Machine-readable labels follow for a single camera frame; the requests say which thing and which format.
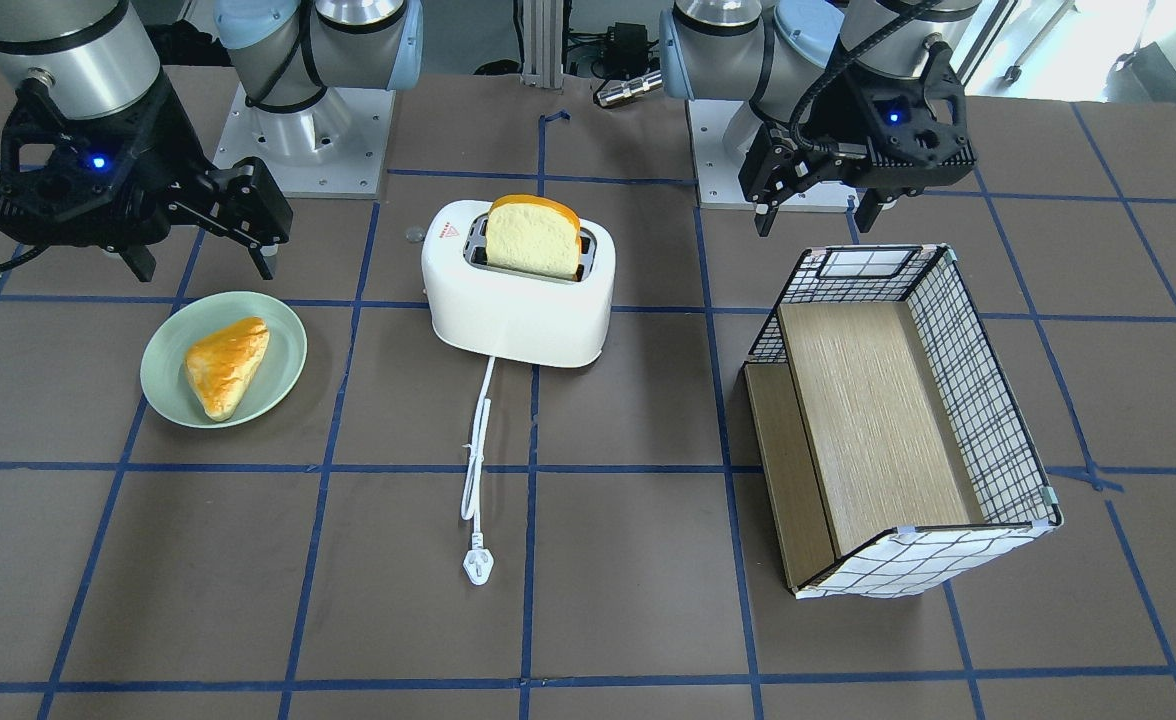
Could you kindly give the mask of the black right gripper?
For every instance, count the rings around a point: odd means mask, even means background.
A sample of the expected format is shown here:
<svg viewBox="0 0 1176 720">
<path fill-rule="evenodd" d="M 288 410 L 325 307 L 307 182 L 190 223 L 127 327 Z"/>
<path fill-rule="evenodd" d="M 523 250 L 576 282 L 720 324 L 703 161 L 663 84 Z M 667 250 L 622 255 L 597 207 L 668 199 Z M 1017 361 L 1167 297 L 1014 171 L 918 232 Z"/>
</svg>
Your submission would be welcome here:
<svg viewBox="0 0 1176 720">
<path fill-rule="evenodd" d="M 20 244 L 107 249 L 148 284 L 158 269 L 148 247 L 173 225 L 198 225 L 249 249 L 273 281 L 292 220 L 262 159 L 212 164 L 166 74 L 93 119 L 64 116 L 44 79 L 16 87 L 0 140 L 0 231 Z"/>
</svg>

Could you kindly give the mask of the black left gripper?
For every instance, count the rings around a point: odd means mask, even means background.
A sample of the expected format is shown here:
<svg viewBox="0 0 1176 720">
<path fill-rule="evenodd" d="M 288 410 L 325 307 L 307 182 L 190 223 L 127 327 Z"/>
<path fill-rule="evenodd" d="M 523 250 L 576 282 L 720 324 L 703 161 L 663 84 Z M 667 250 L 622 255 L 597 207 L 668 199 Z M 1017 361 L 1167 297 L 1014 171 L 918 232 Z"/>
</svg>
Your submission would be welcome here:
<svg viewBox="0 0 1176 720">
<path fill-rule="evenodd" d="M 918 78 L 881 76 L 851 61 L 809 105 L 802 144 L 784 128 L 759 129 L 739 169 L 744 199 L 756 204 L 757 236 L 770 236 L 777 206 L 815 184 L 863 189 L 856 228 L 868 233 L 896 196 L 949 186 L 975 169 L 953 45 L 927 38 L 923 51 Z"/>
</svg>

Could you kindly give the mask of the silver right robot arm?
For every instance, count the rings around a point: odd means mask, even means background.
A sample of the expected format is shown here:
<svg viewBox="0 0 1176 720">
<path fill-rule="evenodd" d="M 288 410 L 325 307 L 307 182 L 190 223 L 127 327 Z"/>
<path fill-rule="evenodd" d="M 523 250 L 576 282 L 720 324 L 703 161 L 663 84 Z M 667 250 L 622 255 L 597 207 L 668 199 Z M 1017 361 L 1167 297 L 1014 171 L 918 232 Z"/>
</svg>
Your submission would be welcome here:
<svg viewBox="0 0 1176 720">
<path fill-rule="evenodd" d="M 263 279 L 294 220 L 278 167 L 361 149 L 341 91 L 408 91 L 419 1 L 218 1 L 253 155 L 219 168 L 128 1 L 0 1 L 0 73 L 16 102 L 0 136 L 0 275 L 52 247 L 96 247 L 139 281 L 152 246 L 196 225 L 248 249 Z"/>
</svg>

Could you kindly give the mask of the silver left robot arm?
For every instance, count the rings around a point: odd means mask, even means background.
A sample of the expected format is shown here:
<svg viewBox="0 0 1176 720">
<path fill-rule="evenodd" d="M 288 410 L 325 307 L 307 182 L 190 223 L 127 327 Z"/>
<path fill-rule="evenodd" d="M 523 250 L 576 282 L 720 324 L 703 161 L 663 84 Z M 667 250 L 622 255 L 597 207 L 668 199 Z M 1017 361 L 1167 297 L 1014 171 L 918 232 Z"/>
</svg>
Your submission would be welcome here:
<svg viewBox="0 0 1176 720">
<path fill-rule="evenodd" d="M 786 200 L 838 182 L 862 192 L 858 231 L 898 196 L 976 168 L 955 42 L 976 1 L 676 1 L 664 13 L 664 92 L 744 102 L 736 182 L 767 236 Z"/>
</svg>

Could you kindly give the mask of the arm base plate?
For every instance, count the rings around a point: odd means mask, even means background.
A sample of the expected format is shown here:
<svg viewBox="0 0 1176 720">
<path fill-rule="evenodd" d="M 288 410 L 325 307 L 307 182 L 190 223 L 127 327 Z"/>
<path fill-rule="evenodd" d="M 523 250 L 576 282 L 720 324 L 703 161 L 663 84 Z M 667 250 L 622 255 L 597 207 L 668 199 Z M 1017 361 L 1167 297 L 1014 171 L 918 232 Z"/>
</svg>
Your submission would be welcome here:
<svg viewBox="0 0 1176 720">
<path fill-rule="evenodd" d="M 376 199 L 390 138 L 395 91 L 328 88 L 294 114 L 245 105 L 236 88 L 212 161 L 235 167 L 258 156 L 288 199 Z"/>
<path fill-rule="evenodd" d="M 690 100 L 687 102 L 690 146 L 696 161 L 699 205 L 704 209 L 751 209 L 739 186 L 760 119 L 744 101 Z M 836 181 L 816 184 L 780 206 L 793 213 L 846 213 L 858 202 L 858 193 Z"/>
</svg>

